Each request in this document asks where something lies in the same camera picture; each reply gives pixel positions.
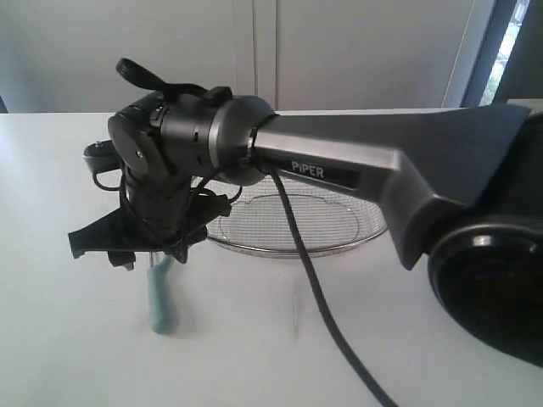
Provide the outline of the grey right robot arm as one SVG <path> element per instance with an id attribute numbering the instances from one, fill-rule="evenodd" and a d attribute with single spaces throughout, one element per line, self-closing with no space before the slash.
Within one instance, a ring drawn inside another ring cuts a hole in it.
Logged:
<path id="1" fill-rule="evenodd" d="M 232 210 L 194 178 L 248 187 L 278 175 L 376 204 L 400 263 L 428 257 L 434 294 L 459 326 L 541 366 L 540 110 L 280 114 L 217 89 L 152 92 L 107 129 L 84 156 L 95 175 L 120 171 L 120 206 L 69 234 L 75 257 L 105 252 L 119 266 L 158 251 L 185 262 Z"/>

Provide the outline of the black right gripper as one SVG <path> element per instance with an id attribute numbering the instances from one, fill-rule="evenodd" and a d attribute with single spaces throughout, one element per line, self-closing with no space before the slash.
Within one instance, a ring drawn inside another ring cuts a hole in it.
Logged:
<path id="1" fill-rule="evenodd" d="M 108 187 L 98 179 L 103 173 L 91 174 L 99 189 L 118 193 L 119 208 L 68 234 L 72 256 L 104 252 L 113 267 L 126 270 L 134 269 L 140 252 L 162 252 L 186 263 L 190 247 L 208 237 L 207 225 L 231 213 L 232 200 L 207 188 L 226 170 L 212 170 L 195 187 L 139 184 L 125 171 L 117 187 Z"/>

